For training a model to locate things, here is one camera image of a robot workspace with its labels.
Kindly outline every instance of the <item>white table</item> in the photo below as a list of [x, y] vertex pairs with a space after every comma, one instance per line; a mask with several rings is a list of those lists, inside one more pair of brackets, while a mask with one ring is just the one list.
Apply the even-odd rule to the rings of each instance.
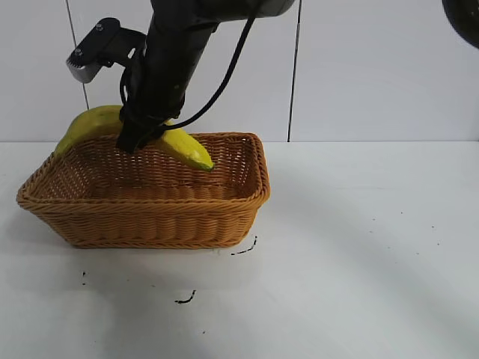
[[479, 143], [266, 144], [221, 251], [71, 248], [14, 200], [52, 148], [0, 144], [0, 358], [479, 358]]

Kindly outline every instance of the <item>banana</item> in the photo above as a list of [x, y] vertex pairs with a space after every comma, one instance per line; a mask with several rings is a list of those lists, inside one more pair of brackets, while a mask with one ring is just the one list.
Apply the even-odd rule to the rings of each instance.
[[54, 154], [61, 156], [74, 144], [104, 135], [118, 134], [122, 123], [119, 119], [121, 106], [100, 106], [79, 114], [68, 127], [65, 136], [58, 142]]
[[156, 140], [155, 147], [184, 165], [197, 170], [212, 171], [215, 167], [207, 149], [183, 129], [170, 129]]
[[[122, 123], [119, 120], [121, 106], [108, 105], [85, 111], [73, 120], [65, 136], [55, 148], [55, 156], [64, 155], [73, 145], [103, 135], [118, 134]], [[166, 131], [152, 145], [190, 168], [212, 171], [214, 168], [208, 151], [183, 129]]]

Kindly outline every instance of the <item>woven basket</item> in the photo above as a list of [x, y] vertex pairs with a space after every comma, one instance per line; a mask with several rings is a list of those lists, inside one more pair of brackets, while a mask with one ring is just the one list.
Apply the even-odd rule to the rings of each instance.
[[195, 171], [145, 147], [134, 156], [116, 137], [50, 156], [19, 190], [18, 204], [79, 248], [223, 248], [248, 234], [269, 197], [261, 141], [201, 134], [213, 172]]

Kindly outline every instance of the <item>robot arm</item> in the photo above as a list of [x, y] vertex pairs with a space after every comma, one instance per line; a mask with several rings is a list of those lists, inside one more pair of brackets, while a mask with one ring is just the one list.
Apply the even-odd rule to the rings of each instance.
[[[86, 83], [101, 66], [126, 67], [120, 113], [123, 130], [118, 147], [129, 153], [158, 138], [162, 124], [178, 117], [189, 81], [203, 50], [225, 21], [248, 19], [242, 40], [255, 18], [278, 16], [295, 0], [151, 0], [153, 17], [146, 37], [120, 27], [116, 19], [100, 21], [67, 60], [73, 75]], [[135, 53], [128, 58], [128, 53]]]

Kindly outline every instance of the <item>black cable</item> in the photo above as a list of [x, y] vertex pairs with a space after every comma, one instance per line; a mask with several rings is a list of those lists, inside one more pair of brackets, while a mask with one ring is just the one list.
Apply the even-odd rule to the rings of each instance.
[[246, 22], [246, 25], [244, 29], [242, 30], [241, 36], [239, 37], [237, 47], [234, 50], [233, 57], [231, 58], [230, 66], [228, 67], [228, 70], [226, 71], [225, 77], [223, 78], [222, 83], [219, 85], [218, 90], [216, 90], [216, 92], [211, 96], [210, 101], [208, 101], [207, 104], [200, 111], [198, 111], [195, 115], [190, 117], [188, 120], [184, 120], [183, 122], [180, 122], [174, 125], [163, 125], [162, 127], [164, 129], [167, 129], [167, 130], [179, 129], [184, 126], [188, 126], [192, 124], [193, 122], [195, 122], [198, 118], [203, 116], [211, 108], [211, 106], [215, 104], [216, 100], [222, 95], [226, 86], [228, 86], [228, 82], [231, 80], [231, 76], [233, 75], [234, 69], [236, 68], [238, 64], [238, 60], [240, 59], [242, 48], [244, 47], [246, 43], [246, 39], [248, 38], [249, 32], [255, 20], [256, 20], [256, 12], [254, 12], [254, 14], [248, 18], [248, 21]]
[[[207, 104], [203, 106], [203, 108], [200, 111], [198, 111], [195, 115], [190, 117], [188, 120], [184, 120], [183, 122], [176, 123], [174, 125], [161, 125], [159, 126], [159, 129], [163, 129], [164, 131], [167, 131], [170, 129], [179, 129], [184, 126], [188, 126], [192, 124], [193, 122], [195, 122], [198, 118], [203, 116], [214, 105], [216, 100], [222, 95], [223, 91], [228, 86], [228, 82], [231, 80], [231, 76], [233, 75], [234, 69], [236, 68], [238, 64], [238, 60], [240, 59], [242, 49], [246, 43], [246, 39], [248, 38], [249, 32], [254, 24], [254, 21], [256, 20], [257, 12], [261, 4], [262, 4], [262, 1], [259, 1], [258, 6], [254, 9], [254, 11], [251, 13], [248, 20], [246, 21], [245, 27], [243, 28], [241, 36], [239, 37], [237, 47], [234, 50], [233, 57], [231, 58], [231, 62], [230, 62], [230, 65], [228, 66], [228, 70], [226, 71], [225, 77], [223, 78], [223, 81], [219, 85], [216, 92], [212, 95], [210, 101], [208, 101]], [[126, 100], [125, 88], [127, 89], [129, 87], [128, 79], [129, 79], [130, 73], [131, 73], [130, 70], [126, 68], [120, 79], [121, 102], [123, 103], [123, 106], [128, 112], [130, 112], [131, 108], [129, 108], [130, 106]], [[158, 118], [153, 116], [148, 116], [148, 117], [154, 120], [158, 120], [159, 122], [165, 121], [164, 118]]]

